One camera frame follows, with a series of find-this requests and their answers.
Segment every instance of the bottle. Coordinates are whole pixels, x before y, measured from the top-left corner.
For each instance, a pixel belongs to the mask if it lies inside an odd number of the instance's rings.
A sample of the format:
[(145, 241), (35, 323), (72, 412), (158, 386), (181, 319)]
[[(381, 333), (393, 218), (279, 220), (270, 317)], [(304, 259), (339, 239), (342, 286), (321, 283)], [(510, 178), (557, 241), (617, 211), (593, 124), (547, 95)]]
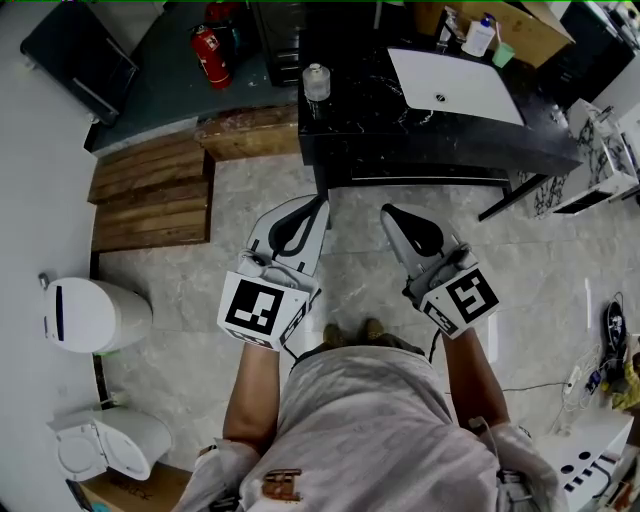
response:
[(331, 73), (320, 64), (311, 64), (302, 72), (304, 95), (311, 101), (324, 101), (331, 94)]
[(491, 20), (495, 20), (488, 12), (484, 13), (482, 21), (472, 21), (467, 32), (467, 40), (462, 45), (462, 51), (473, 55), (474, 57), (482, 57), (487, 51), (489, 43), (493, 39), (496, 31), (491, 26)]

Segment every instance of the power strip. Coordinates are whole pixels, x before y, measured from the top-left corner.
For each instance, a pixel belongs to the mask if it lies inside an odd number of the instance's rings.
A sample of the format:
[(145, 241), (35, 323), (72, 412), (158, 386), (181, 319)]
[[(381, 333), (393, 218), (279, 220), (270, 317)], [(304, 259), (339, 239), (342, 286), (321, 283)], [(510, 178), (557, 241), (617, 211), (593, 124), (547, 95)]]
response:
[(580, 377), (582, 377), (582, 370), (580, 369), (579, 366), (574, 366), (573, 371), (571, 372), (571, 375), (569, 375), (569, 379), (567, 380), (567, 383), (562, 388), (562, 392), (565, 395), (570, 394), (573, 391), (573, 388), (575, 387), (576, 383), (580, 380)]

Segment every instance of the fire extinguisher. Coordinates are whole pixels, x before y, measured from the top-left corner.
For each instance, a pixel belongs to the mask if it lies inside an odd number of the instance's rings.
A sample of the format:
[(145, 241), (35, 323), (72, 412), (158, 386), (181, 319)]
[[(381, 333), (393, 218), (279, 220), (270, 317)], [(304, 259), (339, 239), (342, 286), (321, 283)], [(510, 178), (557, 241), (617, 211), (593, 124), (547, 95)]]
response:
[(231, 73), (213, 30), (204, 25), (195, 28), (191, 34), (191, 46), (198, 55), (211, 86), (215, 89), (227, 87), (231, 83)]

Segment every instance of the bathroom sink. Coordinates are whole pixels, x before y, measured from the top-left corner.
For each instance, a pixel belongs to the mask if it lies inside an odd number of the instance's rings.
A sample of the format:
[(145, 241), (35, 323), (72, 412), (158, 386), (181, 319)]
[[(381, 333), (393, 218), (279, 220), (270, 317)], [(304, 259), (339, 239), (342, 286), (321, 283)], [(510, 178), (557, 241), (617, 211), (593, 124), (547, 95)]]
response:
[(524, 126), (498, 72), (449, 55), (389, 48), (410, 108), (485, 117)]

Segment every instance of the wooden step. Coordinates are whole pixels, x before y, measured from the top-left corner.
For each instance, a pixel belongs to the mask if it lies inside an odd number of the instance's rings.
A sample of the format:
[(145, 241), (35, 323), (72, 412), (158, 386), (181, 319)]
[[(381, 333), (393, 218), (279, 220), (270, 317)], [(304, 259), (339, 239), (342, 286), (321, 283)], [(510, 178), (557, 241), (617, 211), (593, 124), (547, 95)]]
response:
[(197, 183), (213, 175), (213, 161), (189, 132), (159, 137), (98, 161), (89, 190), (89, 202), (117, 201), (138, 191)]
[(231, 112), (198, 126), (195, 138), (216, 162), (300, 153), (298, 106)]
[(206, 243), (211, 231), (213, 180), (137, 192), (98, 205), (92, 250), (119, 251)]

